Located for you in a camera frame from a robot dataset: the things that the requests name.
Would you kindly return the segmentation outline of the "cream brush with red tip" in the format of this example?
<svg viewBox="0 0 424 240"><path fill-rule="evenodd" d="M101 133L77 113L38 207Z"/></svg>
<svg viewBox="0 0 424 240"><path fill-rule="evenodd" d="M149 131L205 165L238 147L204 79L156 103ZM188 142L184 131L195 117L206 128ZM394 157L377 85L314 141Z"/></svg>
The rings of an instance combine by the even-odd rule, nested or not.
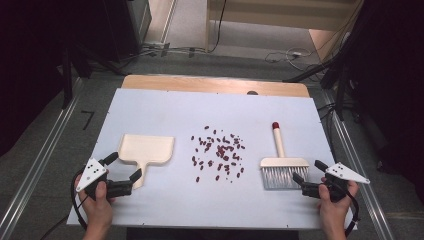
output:
<svg viewBox="0 0 424 240"><path fill-rule="evenodd" d="M300 185L293 180L296 173L301 178L308 177L309 163L300 157L287 157L284 152L280 125L272 123L276 157L266 157L260 161L263 186L266 190L294 190Z"/></svg>

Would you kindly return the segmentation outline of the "white board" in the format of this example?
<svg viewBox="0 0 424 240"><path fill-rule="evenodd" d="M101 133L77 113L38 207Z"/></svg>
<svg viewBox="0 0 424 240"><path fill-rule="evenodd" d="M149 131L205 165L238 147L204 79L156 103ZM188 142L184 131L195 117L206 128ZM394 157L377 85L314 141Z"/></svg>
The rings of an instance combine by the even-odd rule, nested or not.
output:
<svg viewBox="0 0 424 240"><path fill-rule="evenodd" d="M92 155L116 151L124 134L174 137L171 159L146 169L143 185L113 205L113 222L131 227L317 229L317 201L298 190L266 190L260 161L277 154L272 123L287 156L334 163L310 98L119 89ZM195 182L191 135L204 126L239 134L245 172L234 183Z"/></svg>

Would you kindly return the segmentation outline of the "black cabinet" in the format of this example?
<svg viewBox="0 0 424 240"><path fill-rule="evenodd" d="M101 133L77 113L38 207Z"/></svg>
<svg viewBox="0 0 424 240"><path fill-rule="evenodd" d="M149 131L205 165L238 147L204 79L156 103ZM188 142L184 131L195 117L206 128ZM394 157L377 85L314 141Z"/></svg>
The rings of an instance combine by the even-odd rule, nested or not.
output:
<svg viewBox="0 0 424 240"><path fill-rule="evenodd" d="M112 60L138 55L152 15L149 0L103 0L112 37Z"/></svg>

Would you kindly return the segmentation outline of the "person's left hand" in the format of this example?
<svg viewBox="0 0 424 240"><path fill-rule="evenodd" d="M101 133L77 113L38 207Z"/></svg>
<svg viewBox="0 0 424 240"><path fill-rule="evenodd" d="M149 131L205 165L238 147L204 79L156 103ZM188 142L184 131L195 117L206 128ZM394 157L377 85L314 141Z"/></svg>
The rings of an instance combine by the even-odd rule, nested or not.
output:
<svg viewBox="0 0 424 240"><path fill-rule="evenodd" d="M87 230L88 229L107 229L109 230L112 224L113 211L110 201L106 198L107 186L101 181L97 184L95 190L96 199L93 200L83 191L78 193L83 203L83 209L87 215Z"/></svg>

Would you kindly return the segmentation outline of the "red beans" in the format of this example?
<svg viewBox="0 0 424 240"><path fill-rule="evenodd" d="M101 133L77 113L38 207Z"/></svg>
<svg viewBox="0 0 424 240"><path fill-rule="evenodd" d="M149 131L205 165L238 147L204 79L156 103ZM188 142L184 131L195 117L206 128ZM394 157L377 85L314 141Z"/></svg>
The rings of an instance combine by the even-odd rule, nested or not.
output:
<svg viewBox="0 0 424 240"><path fill-rule="evenodd" d="M234 183L245 172L246 146L239 134L206 125L200 134L190 136L190 142L190 162L198 171L196 183L210 179Z"/></svg>

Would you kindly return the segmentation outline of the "black stand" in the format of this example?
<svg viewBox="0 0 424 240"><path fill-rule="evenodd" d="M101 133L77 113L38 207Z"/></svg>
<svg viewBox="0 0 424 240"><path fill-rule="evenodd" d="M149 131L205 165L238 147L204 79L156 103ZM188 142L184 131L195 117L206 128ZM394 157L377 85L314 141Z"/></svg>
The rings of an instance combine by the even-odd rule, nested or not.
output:
<svg viewBox="0 0 424 240"><path fill-rule="evenodd" d="M89 59L94 60L116 75L127 76L127 73L124 73L118 67L114 66L112 63L89 50L82 44L78 42L65 43L62 51L62 79L64 92L64 100L62 104L63 109L66 109L73 99L71 67L75 68L80 77L89 78L92 73L92 69L88 63Z"/></svg>
<svg viewBox="0 0 424 240"><path fill-rule="evenodd" d="M322 78L320 85L322 89L330 89L337 83L336 100L333 104L333 110L338 116L340 121L344 120L343 108L344 108L344 95L348 82L349 68L346 64L346 53L344 51L338 52L330 60L327 60L317 66L307 69L300 75L285 80L285 83L298 83L312 75L325 70L326 73Z"/></svg>

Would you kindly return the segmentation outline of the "wooden table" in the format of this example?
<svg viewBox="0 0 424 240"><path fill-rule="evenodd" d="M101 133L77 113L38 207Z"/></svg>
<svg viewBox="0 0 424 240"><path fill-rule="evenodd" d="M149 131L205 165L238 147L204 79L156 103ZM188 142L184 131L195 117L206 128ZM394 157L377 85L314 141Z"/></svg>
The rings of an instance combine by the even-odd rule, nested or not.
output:
<svg viewBox="0 0 424 240"><path fill-rule="evenodd" d="M124 78L121 87L125 89L310 97L307 87L301 83L263 82L236 78L128 75Z"/></svg>

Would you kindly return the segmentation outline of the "dark curtain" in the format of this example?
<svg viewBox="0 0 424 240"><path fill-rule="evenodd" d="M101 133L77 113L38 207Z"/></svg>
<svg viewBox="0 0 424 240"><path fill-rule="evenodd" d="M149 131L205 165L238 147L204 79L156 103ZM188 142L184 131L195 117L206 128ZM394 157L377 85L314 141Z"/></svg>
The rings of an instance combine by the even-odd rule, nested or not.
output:
<svg viewBox="0 0 424 240"><path fill-rule="evenodd" d="M0 157L63 91L63 47L90 2L0 0Z"/></svg>
<svg viewBox="0 0 424 240"><path fill-rule="evenodd" d="M345 62L382 164L424 204L424 0L364 0Z"/></svg>

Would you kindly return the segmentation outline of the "light wooden shelf unit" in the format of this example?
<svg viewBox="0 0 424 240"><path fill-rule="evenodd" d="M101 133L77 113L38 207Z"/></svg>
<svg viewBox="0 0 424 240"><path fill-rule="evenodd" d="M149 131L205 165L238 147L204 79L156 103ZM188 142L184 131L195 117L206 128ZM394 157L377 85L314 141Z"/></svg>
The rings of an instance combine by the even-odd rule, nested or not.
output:
<svg viewBox="0 0 424 240"><path fill-rule="evenodd" d="M207 0L211 20L308 29L319 58L330 59L350 31L365 0Z"/></svg>

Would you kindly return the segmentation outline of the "cream plastic dustpan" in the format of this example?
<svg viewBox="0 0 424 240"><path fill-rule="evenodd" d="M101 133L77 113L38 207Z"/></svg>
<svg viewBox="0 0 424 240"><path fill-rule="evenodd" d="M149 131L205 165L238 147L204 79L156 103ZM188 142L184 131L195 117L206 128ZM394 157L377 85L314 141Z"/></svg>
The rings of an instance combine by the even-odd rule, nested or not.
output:
<svg viewBox="0 0 424 240"><path fill-rule="evenodd" d="M173 154L174 137L124 134L118 147L118 157L126 164L135 164L142 176L134 183L133 189L144 183L149 165L163 165Z"/></svg>

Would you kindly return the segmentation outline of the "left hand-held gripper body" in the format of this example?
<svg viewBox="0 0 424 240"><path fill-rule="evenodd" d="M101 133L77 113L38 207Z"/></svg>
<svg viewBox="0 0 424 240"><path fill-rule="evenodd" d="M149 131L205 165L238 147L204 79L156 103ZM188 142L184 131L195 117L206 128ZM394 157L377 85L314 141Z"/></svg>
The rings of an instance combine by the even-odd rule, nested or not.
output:
<svg viewBox="0 0 424 240"><path fill-rule="evenodd" d="M78 193L84 191L90 198L95 200L98 183L105 182L107 190L106 197L108 199L130 195L133 186L131 180L113 181L107 179L107 169L105 166L110 163L112 163L112 160L90 158L83 170L76 191Z"/></svg>

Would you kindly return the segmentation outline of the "metal floor rail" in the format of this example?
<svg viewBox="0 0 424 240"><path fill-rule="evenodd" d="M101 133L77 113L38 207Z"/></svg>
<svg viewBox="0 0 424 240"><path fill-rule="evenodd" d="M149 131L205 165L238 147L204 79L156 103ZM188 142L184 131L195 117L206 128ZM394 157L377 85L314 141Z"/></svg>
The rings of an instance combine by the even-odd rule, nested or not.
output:
<svg viewBox="0 0 424 240"><path fill-rule="evenodd" d="M343 151L349 166L358 174L367 177L368 174L363 167L362 159L359 157L358 151L349 135L345 121L339 119L339 115L335 109L329 110L328 116L337 132L337 138L343 146ZM362 184L360 193L379 240L395 240L377 195L374 193L373 186L371 184Z"/></svg>
<svg viewBox="0 0 424 240"><path fill-rule="evenodd" d="M17 222L19 221L42 173L44 172L50 156L53 153L84 88L84 81L78 77L72 90L75 92L70 103L55 117L55 122L49 129L43 145L32 158L31 166L27 173L21 174L19 188L13 194L7 208L0 216L0 240L9 240Z"/></svg>

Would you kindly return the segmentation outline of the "person's right hand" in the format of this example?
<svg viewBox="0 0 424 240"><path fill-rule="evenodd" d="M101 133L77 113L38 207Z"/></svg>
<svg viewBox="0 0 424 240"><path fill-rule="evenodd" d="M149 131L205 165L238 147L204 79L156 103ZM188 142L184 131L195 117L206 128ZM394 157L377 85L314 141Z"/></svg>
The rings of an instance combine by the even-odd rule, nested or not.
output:
<svg viewBox="0 0 424 240"><path fill-rule="evenodd" d="M323 231L328 235L343 235L351 198L346 196L336 203L332 202L329 190L324 184L319 185L319 196L318 209Z"/></svg>

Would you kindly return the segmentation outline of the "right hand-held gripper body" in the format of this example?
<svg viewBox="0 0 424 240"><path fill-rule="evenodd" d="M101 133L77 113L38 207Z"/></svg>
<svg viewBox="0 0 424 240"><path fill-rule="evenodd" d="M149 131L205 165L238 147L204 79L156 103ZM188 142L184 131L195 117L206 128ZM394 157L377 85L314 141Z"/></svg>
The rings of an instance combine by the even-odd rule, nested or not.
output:
<svg viewBox="0 0 424 240"><path fill-rule="evenodd" d="M347 195L347 183L354 181L357 183L369 184L370 180L348 168L342 163L336 163L333 166L328 166L324 172L326 181L324 185L328 188L330 199L332 202L338 202ZM319 184L305 182L300 185L304 196L319 199Z"/></svg>

